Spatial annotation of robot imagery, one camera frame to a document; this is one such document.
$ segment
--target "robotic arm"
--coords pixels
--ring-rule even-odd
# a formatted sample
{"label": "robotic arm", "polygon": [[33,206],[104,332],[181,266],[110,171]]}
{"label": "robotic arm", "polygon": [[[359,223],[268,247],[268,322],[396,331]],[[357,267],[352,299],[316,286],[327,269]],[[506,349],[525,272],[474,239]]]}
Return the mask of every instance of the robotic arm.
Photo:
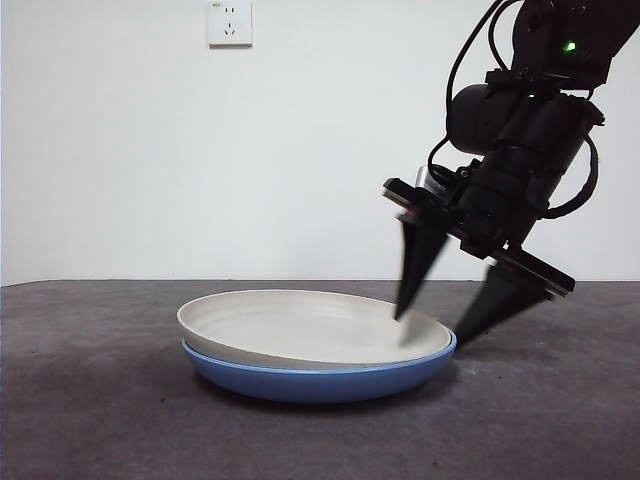
{"label": "robotic arm", "polygon": [[[598,178],[598,153],[589,137],[603,114],[589,101],[606,83],[612,58],[640,25],[637,0],[524,0],[513,31],[508,68],[493,31],[502,12],[520,0],[496,0],[463,46],[447,85],[447,134],[429,155],[416,187],[391,178],[384,196],[407,211],[399,216],[404,264],[396,318],[410,306],[449,236],[465,252],[495,265],[460,320],[464,345],[483,331],[543,300],[566,296],[575,280],[522,249],[540,219],[581,207]],[[500,65],[485,83],[452,95],[455,75],[471,43],[489,24]],[[565,93],[586,90],[587,98]],[[455,172],[433,163],[445,143],[482,156]],[[580,192],[559,207],[549,198],[586,142],[590,174]]]}

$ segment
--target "plate rim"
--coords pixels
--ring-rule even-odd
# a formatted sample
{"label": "plate rim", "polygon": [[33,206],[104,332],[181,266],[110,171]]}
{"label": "plate rim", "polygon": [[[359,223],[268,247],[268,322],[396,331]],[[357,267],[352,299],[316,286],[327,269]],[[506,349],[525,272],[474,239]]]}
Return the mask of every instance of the plate rim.
{"label": "plate rim", "polygon": [[300,369],[300,368],[279,368],[279,367],[265,367],[259,365],[245,365],[241,363],[229,362],[227,360],[221,360],[219,358],[211,357],[208,355],[204,355],[197,350],[194,350],[187,341],[182,338],[181,344],[184,351],[193,357],[198,358],[209,364],[214,364],[216,366],[228,367],[237,370],[244,370],[248,372],[258,372],[258,373],[270,373],[277,375],[353,375],[353,374],[362,374],[369,372],[380,372],[385,370],[395,370],[403,367],[410,367],[414,365],[419,365],[421,363],[427,363],[432,360],[436,360],[440,357],[447,356],[449,354],[453,354],[458,344],[458,339],[456,334],[449,327],[443,325],[443,327],[449,332],[449,344],[439,350],[437,352],[431,353],[429,355],[425,355],[424,357],[414,358],[412,360],[404,360],[402,362],[395,363],[383,363],[383,364],[372,364],[358,367],[340,367],[335,369]]}

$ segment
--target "stacked plates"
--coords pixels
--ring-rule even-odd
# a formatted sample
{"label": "stacked plates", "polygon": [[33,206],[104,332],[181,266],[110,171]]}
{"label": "stacked plates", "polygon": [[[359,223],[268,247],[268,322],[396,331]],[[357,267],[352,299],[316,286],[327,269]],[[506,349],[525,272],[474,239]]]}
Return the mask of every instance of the stacked plates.
{"label": "stacked plates", "polygon": [[178,310],[195,369],[252,397],[342,403],[392,395],[435,375],[453,332],[379,300],[304,290],[246,290],[198,298]]}

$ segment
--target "white wall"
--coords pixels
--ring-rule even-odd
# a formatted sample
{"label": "white wall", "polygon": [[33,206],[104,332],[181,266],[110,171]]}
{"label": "white wall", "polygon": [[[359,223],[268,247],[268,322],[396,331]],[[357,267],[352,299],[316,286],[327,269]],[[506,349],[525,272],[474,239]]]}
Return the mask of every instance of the white wall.
{"label": "white wall", "polygon": [[[5,284],[396,278],[381,184],[412,182],[441,137],[451,62],[488,1],[254,0],[254,48],[217,51],[205,3],[5,0]],[[458,87],[493,68],[485,39]],[[595,96],[597,195],[527,243],[579,279],[640,278],[639,74],[637,35]],[[556,203],[587,165],[585,151]],[[483,270],[452,243],[433,277]]]}

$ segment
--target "green indicator light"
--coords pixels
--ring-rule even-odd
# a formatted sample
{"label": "green indicator light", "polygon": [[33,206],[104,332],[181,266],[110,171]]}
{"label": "green indicator light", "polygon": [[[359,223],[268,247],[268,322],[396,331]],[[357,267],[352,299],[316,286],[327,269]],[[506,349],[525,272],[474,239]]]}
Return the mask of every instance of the green indicator light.
{"label": "green indicator light", "polygon": [[565,43],[564,47],[562,47],[562,51],[564,53],[569,53],[569,52],[573,52],[576,48],[577,48],[576,42],[569,40],[567,43]]}

